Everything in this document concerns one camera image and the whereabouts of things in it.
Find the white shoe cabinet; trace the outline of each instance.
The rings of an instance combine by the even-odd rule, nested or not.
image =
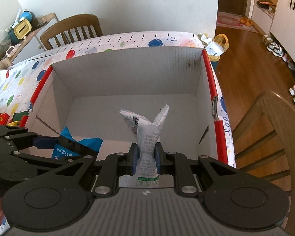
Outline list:
[[[295,0],[278,0],[270,32],[295,62]]]

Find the wooden floor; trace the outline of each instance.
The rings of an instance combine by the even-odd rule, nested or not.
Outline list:
[[[269,52],[261,43],[261,34],[244,30],[217,27],[216,34],[226,34],[229,49],[220,58],[216,75],[221,86],[232,130],[247,112],[262,90],[271,89],[293,103],[289,88],[295,78],[286,63]],[[235,153],[248,147],[273,130],[266,118],[261,118],[252,129],[235,144]],[[277,136],[258,150],[236,161],[243,167],[282,148]],[[251,171],[261,177],[288,169],[286,156]],[[290,177],[274,181],[284,190],[290,190]]]

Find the yellow balloon print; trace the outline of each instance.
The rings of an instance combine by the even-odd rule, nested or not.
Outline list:
[[[11,115],[13,116],[13,114],[15,113],[16,109],[18,108],[18,103],[16,103],[13,108],[12,108],[12,111],[11,111]]]
[[[24,77],[20,80],[20,82],[18,83],[18,85],[20,86],[23,82],[24,82]]]
[[[8,85],[9,85],[9,84],[7,83],[7,84],[4,86],[3,90],[5,90],[5,89],[8,87]]]

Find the red balloon print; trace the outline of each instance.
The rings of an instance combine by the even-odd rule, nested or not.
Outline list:
[[[68,58],[73,58],[74,57],[74,55],[75,55],[75,51],[74,50],[70,50],[69,52],[68,52],[68,54],[67,54],[67,56],[66,56],[66,59],[68,59]]]

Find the blue snack package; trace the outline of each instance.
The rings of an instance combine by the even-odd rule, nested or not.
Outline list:
[[[96,154],[93,155],[95,157],[97,156],[97,153],[99,152],[101,145],[103,143],[103,140],[100,138],[88,138],[88,139],[82,139],[81,141],[76,141],[71,136],[70,131],[67,127],[63,129],[60,135],[69,139],[70,141],[79,143],[80,145],[84,147],[88,147],[89,149],[95,151]],[[54,146],[52,159],[60,159],[61,157],[64,157],[64,156],[78,156],[78,155],[81,155],[81,154],[75,153],[69,150],[68,148],[61,146],[59,143],[56,143]]]

